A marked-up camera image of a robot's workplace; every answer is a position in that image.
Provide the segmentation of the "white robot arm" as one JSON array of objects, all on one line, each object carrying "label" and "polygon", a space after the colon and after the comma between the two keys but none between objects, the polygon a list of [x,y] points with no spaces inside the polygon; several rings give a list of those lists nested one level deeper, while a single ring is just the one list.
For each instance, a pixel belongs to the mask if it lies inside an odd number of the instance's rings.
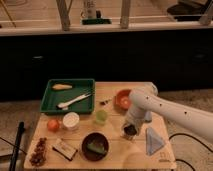
[{"label": "white robot arm", "polygon": [[165,100],[153,83],[133,88],[123,126],[133,125],[139,134],[147,112],[157,113],[213,143],[213,113]]}]

